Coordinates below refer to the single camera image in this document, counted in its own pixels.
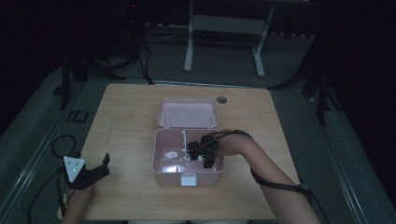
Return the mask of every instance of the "black cable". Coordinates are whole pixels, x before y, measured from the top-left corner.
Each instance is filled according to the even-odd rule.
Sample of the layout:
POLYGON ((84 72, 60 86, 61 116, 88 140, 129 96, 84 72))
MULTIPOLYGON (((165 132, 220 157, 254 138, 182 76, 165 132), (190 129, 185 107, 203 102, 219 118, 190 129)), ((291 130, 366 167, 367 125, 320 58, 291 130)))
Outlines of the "black cable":
POLYGON ((219 135, 216 136, 216 137, 214 137, 212 140, 210 140, 210 141, 208 141, 207 143, 201 145, 201 146, 198 148, 198 150, 201 150, 202 148, 207 147, 208 145, 212 144, 213 142, 219 140, 220 138, 225 137, 225 136, 230 135, 230 134, 242 134, 242 135, 244 135, 244 136, 247 136, 247 137, 249 137, 249 138, 252 138, 252 137, 250 136, 250 134, 248 134, 248 133, 246 133, 246 132, 244 132, 244 131, 241 131, 241 130, 233 130, 233 131, 230 131, 230 132, 219 132, 218 134, 219 134, 219 135))
MULTIPOLYGON (((202 148, 208 146, 209 144, 213 143, 214 141, 217 141, 220 138, 225 137, 225 136, 230 135, 230 134, 242 134, 244 136, 253 138, 250 134, 248 134, 248 133, 246 133, 244 131, 241 131, 241 130, 233 130, 233 131, 230 131, 230 132, 219 132, 218 134, 219 134, 218 136, 214 137, 212 140, 210 140, 206 144, 203 144, 202 146, 200 146, 199 149, 202 149, 202 148)), ((292 190, 292 191, 296 191, 296 192, 302 193, 303 195, 306 196, 306 198, 308 199, 309 203, 312 205, 313 195, 309 191, 309 189, 304 189, 304 188, 302 188, 300 186, 296 186, 296 185, 287 185, 287 184, 279 184, 279 183, 269 182, 269 181, 261 179, 256 173, 253 172, 253 170, 251 168, 250 168, 250 172, 251 172, 251 174, 253 175, 254 179, 256 180, 256 182, 258 184, 264 185, 264 186, 272 188, 272 189, 286 189, 286 190, 292 190)))
POLYGON ((76 189, 73 190, 73 193, 70 195, 70 197, 66 200, 66 203, 64 205, 67 205, 70 201, 70 199, 72 199, 73 195, 76 193, 76 189))
POLYGON ((120 71, 115 71, 115 73, 116 73, 116 74, 123 73, 123 72, 125 72, 126 70, 132 68, 132 67, 135 66, 135 65, 136 65, 136 62, 133 62, 133 64, 129 65, 128 67, 126 67, 126 68, 124 68, 124 69, 122 69, 122 70, 120 70, 120 71))
POLYGON ((52 154, 55 155, 57 158, 63 159, 64 156, 60 156, 58 153, 55 152, 55 144, 59 140, 61 140, 63 138, 66 138, 66 137, 71 138, 73 140, 73 147, 72 147, 72 149, 70 150, 70 153, 67 156, 68 157, 72 156, 74 151, 76 150, 77 140, 76 140, 76 138, 73 135, 65 134, 65 135, 59 136, 59 137, 55 138, 55 140, 53 140, 52 144, 50 145, 50 150, 52 151, 52 154))
POLYGON ((142 68, 141 72, 142 72, 142 74, 143 74, 143 77, 145 78, 145 80, 147 81, 147 83, 148 83, 149 85, 155 85, 155 83, 154 83, 154 82, 151 80, 151 78, 149 77, 149 73, 148 73, 148 69, 147 69, 148 64, 149 64, 149 57, 150 57, 150 51, 149 51, 149 49, 148 49, 148 59, 147 59, 147 61, 146 61, 146 66, 145 66, 145 65, 143 65, 143 63, 142 63, 142 60, 141 60, 141 58, 140 58, 140 55, 137 54, 137 60, 139 61, 140 67, 142 68))
MULTIPOLYGON (((53 154, 55 157, 60 158, 60 159, 62 159, 63 157, 60 156, 58 153, 55 152, 55 143, 56 143, 57 141, 59 141, 60 139, 65 138, 65 137, 69 137, 69 138, 71 138, 71 139, 73 140, 73 147, 72 147, 72 149, 70 150, 70 153, 68 154, 68 156, 70 157, 71 155, 73 155, 74 152, 75 152, 75 150, 76 150, 77 141, 76 141, 76 138, 75 138, 73 135, 65 134, 65 135, 62 135, 62 136, 59 136, 59 137, 55 138, 55 139, 52 141, 52 144, 51 144, 50 148, 51 148, 52 154, 53 154)), ((61 182, 61 180, 60 180, 60 179, 61 179, 61 178, 60 178, 60 175, 61 175, 62 172, 63 172, 63 166, 60 165, 60 166, 58 167, 58 169, 56 169, 56 171, 55 171, 55 172, 49 177, 49 179, 43 184, 43 186, 41 186, 40 190, 35 194, 35 197, 34 197, 33 200, 31 201, 31 203, 30 203, 30 205, 29 205, 29 208, 28 208, 28 211, 27 211, 27 223, 28 223, 28 224, 31 224, 31 223, 32 223, 32 209, 33 209, 33 205, 35 204, 35 200, 37 200, 38 196, 39 196, 40 193, 43 191, 44 187, 46 187, 46 186, 48 185, 48 183, 51 181, 51 179, 52 179, 53 177, 55 177, 55 175, 57 175, 57 174, 58 174, 58 176, 57 176, 56 182, 57 182, 58 202, 59 202, 59 204, 60 204, 60 206, 61 206, 61 210, 63 211, 63 214, 64 214, 64 210, 65 210, 65 209, 64 209, 64 201, 63 201, 63 197, 62 197, 61 183, 60 183, 60 182, 61 182)))
POLYGON ((35 194, 35 197, 33 198, 33 200, 30 202, 29 208, 27 210, 27 223, 28 224, 32 224, 32 209, 33 209, 33 205, 35 204, 35 200, 38 198, 38 196, 40 195, 41 191, 43 191, 44 187, 46 187, 48 185, 48 183, 51 181, 51 179, 58 174, 58 172, 60 172, 60 170, 62 171, 62 167, 59 167, 56 172, 54 172, 49 179, 43 184, 43 186, 41 186, 40 190, 38 191, 38 193, 35 194))
POLYGON ((56 176, 56 191, 58 193, 58 204, 61 207, 61 212, 62 216, 66 212, 66 206, 64 204, 64 197, 62 195, 62 190, 61 190, 61 174, 63 172, 63 169, 60 169, 58 172, 58 175, 56 176))
POLYGON ((128 58, 126 61, 122 63, 111 64, 109 66, 105 66, 105 68, 110 69, 111 71, 116 71, 117 69, 124 68, 122 71, 117 71, 117 74, 133 67, 135 64, 135 58, 128 58))
POLYGON ((309 204, 312 205, 312 195, 310 194, 309 190, 299 187, 297 185, 278 184, 278 183, 273 183, 273 182, 269 182, 267 180, 261 179, 256 173, 254 173, 254 171, 251 168, 250 168, 250 172, 258 184, 264 185, 264 186, 272 188, 272 189, 286 189, 286 190, 292 190, 292 191, 299 192, 299 193, 305 195, 309 201, 309 204))
MULTIPOLYGON (((300 182, 302 182, 303 184, 305 184, 305 182, 303 181, 303 179, 298 176, 300 182)), ((323 215, 324 219, 326 220, 326 223, 330 224, 329 219, 326 216, 326 213, 324 212, 323 207, 321 206, 321 204, 319 203, 317 197, 315 196, 314 192, 312 192, 312 190, 310 188, 308 188, 309 193, 311 194, 312 198, 314 199, 315 203, 318 205, 318 208, 320 210, 320 213, 323 215)))
POLYGON ((128 52, 128 49, 129 49, 129 44, 130 44, 130 41, 129 41, 129 36, 130 36, 130 34, 129 34, 129 24, 128 24, 128 20, 126 19, 123 1, 120 0, 118 2, 120 4, 120 11, 121 11, 122 17, 123 17, 124 22, 125 22, 126 47, 125 47, 125 51, 124 51, 124 57, 126 58, 127 57, 127 52, 128 52))

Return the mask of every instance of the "dark background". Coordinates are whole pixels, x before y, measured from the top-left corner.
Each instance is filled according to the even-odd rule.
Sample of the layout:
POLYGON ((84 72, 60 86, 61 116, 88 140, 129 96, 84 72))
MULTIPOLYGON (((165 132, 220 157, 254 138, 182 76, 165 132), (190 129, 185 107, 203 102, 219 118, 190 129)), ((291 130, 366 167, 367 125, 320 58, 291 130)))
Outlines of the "dark background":
MULTIPOLYGON (((91 1, 67 1, 66 7, 64 1, 52 0, 0 2, 0 133, 44 78, 60 66, 65 37, 93 58, 106 58, 116 48, 113 40, 122 36, 106 36, 106 29, 112 27, 109 24, 122 21, 103 20, 103 14, 98 17, 98 10, 94 9, 100 9, 100 2, 92 5, 91 1)), ((231 11, 236 16, 261 15, 260 11, 233 5, 231 1, 214 2, 202 0, 197 9, 219 14, 222 10, 231 11)), ((330 86, 395 204, 396 1, 349 0, 342 1, 342 7, 317 6, 333 2, 315 1, 314 6, 277 4, 270 32, 318 35, 326 21, 322 27, 326 36, 317 36, 324 39, 324 44, 307 60, 315 63, 320 58, 321 63, 331 65, 330 86), (333 46, 331 57, 325 52, 326 43, 333 46)), ((142 20, 151 25, 187 24, 186 0, 149 0, 139 6, 145 16, 142 20)), ((120 7, 110 10, 108 13, 120 15, 120 7)))

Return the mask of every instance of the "plastic container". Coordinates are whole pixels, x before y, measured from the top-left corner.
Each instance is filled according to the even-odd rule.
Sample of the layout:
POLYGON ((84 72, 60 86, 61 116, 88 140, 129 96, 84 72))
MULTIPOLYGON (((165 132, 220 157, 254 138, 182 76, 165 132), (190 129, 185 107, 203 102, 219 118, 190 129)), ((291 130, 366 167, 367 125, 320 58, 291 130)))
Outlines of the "plastic container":
POLYGON ((224 168, 215 160, 204 168, 203 158, 191 161, 186 145, 201 141, 203 135, 217 132, 216 103, 206 99, 163 99, 155 134, 152 168, 161 186, 216 185, 224 168))

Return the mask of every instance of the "black strap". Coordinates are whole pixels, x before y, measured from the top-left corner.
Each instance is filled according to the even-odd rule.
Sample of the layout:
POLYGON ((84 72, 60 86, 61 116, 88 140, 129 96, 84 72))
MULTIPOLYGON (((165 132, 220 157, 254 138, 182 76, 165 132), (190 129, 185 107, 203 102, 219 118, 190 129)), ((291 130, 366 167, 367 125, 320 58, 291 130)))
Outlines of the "black strap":
POLYGON ((273 183, 269 182, 266 180, 261 179, 254 171, 250 168, 251 175, 253 176, 254 180, 256 183, 260 185, 264 185, 266 187, 272 188, 272 189, 286 189, 286 190, 292 190, 296 191, 299 193, 302 193, 303 195, 306 196, 308 199, 309 203, 312 204, 312 195, 309 192, 308 189, 306 189, 306 185, 304 187, 302 185, 287 185, 287 184, 278 184, 278 183, 273 183))

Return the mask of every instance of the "gray carpet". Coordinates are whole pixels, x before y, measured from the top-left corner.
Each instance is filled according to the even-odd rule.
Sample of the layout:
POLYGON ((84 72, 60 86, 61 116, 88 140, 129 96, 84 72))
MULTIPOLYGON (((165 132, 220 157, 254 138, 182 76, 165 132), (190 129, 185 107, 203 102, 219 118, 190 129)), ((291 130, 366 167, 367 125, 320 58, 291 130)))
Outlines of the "gray carpet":
MULTIPOLYGON (((258 78, 249 38, 243 39, 248 41, 242 41, 240 45, 235 44, 234 39, 224 44, 219 42, 222 35, 204 33, 197 34, 192 71, 188 74, 184 73, 186 50, 184 37, 184 34, 181 34, 164 41, 149 42, 151 54, 148 70, 154 82, 265 88, 292 77, 312 42, 312 39, 302 37, 287 39, 283 36, 268 36, 262 54, 266 77, 258 78)), ((163 37, 151 35, 149 38, 154 40, 163 37)), ((147 56, 148 51, 142 49, 141 57, 144 62, 147 56)), ((144 83, 138 66, 119 71, 119 74, 127 77, 123 82, 144 83)), ((75 97, 72 97, 69 107, 64 112, 60 112, 58 110, 60 97, 52 95, 53 89, 60 85, 60 70, 54 72, 2 136, 1 215, 6 210, 4 205, 12 205, 9 207, 9 215, 3 219, 8 223, 26 222, 27 208, 34 195, 59 166, 61 160, 50 152, 50 144, 53 140, 65 134, 72 134, 77 140, 76 150, 82 149, 106 85, 114 82, 93 72, 91 75, 92 78, 86 84, 72 82, 72 92, 75 97), (66 122, 71 110, 89 112, 88 120, 84 123, 66 122), (15 195, 12 188, 18 186, 16 180, 38 148, 43 149, 43 157, 36 165, 36 172, 31 173, 33 179, 29 187, 21 192, 20 198, 14 199, 14 203, 10 202, 12 200, 8 196, 15 195)), ((301 85, 302 83, 297 83, 284 91, 272 91, 272 95, 297 172, 313 190, 318 204, 323 207, 330 223, 394 222, 396 220, 394 208, 376 179, 345 115, 333 109, 325 114, 326 126, 319 125, 313 112, 315 101, 306 99, 300 94, 301 85)), ((70 139, 63 138, 54 146, 57 151, 59 150, 59 154, 66 154, 72 145, 70 139)), ((318 204, 314 203, 314 208, 321 221, 326 223, 318 209, 318 204)), ((59 223, 57 210, 53 179, 37 198, 32 215, 33 223, 59 223)), ((274 223, 274 221, 258 220, 255 223, 274 223)))

